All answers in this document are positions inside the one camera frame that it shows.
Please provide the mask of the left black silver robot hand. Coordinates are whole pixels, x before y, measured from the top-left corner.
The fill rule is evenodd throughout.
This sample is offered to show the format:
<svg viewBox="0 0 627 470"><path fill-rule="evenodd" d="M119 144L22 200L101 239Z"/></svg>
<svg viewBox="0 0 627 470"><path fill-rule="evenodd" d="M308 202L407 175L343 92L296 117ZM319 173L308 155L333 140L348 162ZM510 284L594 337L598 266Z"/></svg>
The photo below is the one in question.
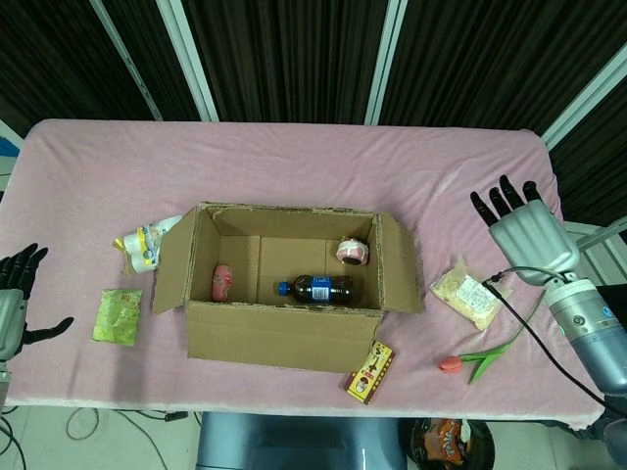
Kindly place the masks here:
<svg viewBox="0 0 627 470"><path fill-rule="evenodd" d="M35 281L36 270L47 256L48 249L37 243L10 257L1 259L1 361L19 354L24 345L32 345L64 334L73 324L73 317L44 329L29 330L27 305Z"/></svg>

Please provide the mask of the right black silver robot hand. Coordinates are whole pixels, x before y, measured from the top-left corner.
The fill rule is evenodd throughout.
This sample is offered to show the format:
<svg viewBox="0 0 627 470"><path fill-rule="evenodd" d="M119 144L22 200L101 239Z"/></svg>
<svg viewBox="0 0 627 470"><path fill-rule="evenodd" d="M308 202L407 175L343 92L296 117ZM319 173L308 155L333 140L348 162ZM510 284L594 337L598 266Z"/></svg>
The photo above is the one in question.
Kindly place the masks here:
<svg viewBox="0 0 627 470"><path fill-rule="evenodd" d="M473 191L470 201L508 261L510 272L536 287L576 279L579 249L541 198L535 181L526 181L518 192L502 175L488 196L489 201L484 202Z"/></svg>

